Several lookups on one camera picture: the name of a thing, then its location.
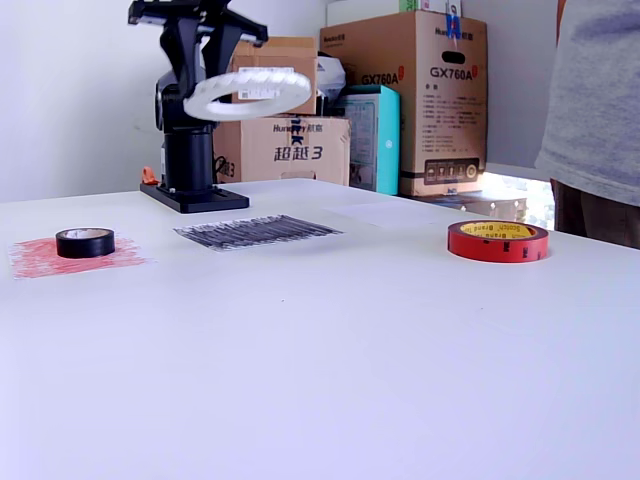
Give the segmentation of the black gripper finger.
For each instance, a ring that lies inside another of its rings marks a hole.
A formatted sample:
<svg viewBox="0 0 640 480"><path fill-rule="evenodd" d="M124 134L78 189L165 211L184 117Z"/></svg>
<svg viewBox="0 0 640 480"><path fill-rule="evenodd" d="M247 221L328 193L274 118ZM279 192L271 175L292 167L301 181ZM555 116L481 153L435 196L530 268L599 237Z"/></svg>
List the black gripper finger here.
<svg viewBox="0 0 640 480"><path fill-rule="evenodd" d="M227 72L232 55L242 36L242 30L232 25L217 27L202 48L206 79Z"/></svg>
<svg viewBox="0 0 640 480"><path fill-rule="evenodd" d="M182 99L189 98L204 79L200 40L197 22L166 22L160 37Z"/></svg>

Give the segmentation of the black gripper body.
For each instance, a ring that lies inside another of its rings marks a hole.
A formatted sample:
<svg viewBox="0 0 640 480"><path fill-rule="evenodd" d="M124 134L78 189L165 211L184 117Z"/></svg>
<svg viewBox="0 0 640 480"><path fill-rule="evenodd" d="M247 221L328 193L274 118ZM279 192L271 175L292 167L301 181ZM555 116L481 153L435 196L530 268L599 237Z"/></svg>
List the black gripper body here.
<svg viewBox="0 0 640 480"><path fill-rule="evenodd" d="M223 26L238 27L241 39L262 46L269 39L268 28L228 8L229 1L132 1L128 24L164 26L170 20L194 20L199 34L210 35Z"/></svg>

